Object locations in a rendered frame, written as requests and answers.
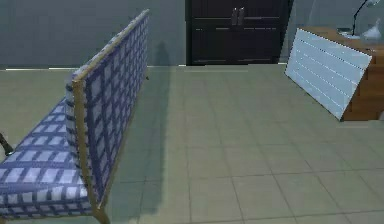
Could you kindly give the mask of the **pale glass bottle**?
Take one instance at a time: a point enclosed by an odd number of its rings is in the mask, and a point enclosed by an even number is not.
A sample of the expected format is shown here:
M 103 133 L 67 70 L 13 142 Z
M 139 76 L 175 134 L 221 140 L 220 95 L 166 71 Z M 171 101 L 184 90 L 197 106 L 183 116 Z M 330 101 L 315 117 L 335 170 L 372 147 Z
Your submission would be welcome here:
M 382 37 L 382 34 L 379 30 L 381 19 L 378 18 L 375 22 L 375 25 L 370 29 L 365 31 L 362 36 L 367 40 L 379 40 Z

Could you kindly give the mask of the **black desk lamp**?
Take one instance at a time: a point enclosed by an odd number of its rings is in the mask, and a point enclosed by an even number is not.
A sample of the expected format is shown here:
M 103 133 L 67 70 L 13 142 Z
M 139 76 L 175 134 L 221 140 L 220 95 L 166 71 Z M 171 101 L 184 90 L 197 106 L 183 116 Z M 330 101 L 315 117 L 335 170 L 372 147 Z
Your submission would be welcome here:
M 353 15 L 353 23 L 351 28 L 337 28 L 336 31 L 338 34 L 345 36 L 347 38 L 353 39 L 353 38 L 359 38 L 359 36 L 356 34 L 356 21 L 357 17 L 360 13 L 360 11 L 364 7 L 372 8 L 379 4 L 381 0 L 364 0 L 359 8 L 356 10 L 356 12 Z

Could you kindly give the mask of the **dark wooden cupboard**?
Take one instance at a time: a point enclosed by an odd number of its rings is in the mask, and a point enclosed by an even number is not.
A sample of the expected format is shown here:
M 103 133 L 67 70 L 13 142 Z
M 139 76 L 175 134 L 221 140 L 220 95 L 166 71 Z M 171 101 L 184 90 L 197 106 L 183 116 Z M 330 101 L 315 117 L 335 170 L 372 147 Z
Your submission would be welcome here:
M 186 64 L 279 62 L 294 0 L 185 0 Z

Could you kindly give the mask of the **brown chest with white drawers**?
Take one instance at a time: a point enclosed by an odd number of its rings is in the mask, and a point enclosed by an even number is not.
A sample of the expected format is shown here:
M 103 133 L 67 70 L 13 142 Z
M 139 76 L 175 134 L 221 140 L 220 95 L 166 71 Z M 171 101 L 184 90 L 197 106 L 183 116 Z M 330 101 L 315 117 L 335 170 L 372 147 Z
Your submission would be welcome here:
M 340 121 L 384 115 L 384 44 L 326 27 L 296 31 L 285 75 Z

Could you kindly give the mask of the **blue checked sofa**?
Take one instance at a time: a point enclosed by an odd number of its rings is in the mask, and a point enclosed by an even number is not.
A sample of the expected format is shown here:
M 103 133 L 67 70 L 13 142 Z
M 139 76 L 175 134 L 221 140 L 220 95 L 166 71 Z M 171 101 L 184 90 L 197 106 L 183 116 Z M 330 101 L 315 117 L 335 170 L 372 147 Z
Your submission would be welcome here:
M 118 158 L 146 80 L 148 10 L 71 74 L 65 97 L 16 147 L 0 135 L 0 224 L 105 212 Z

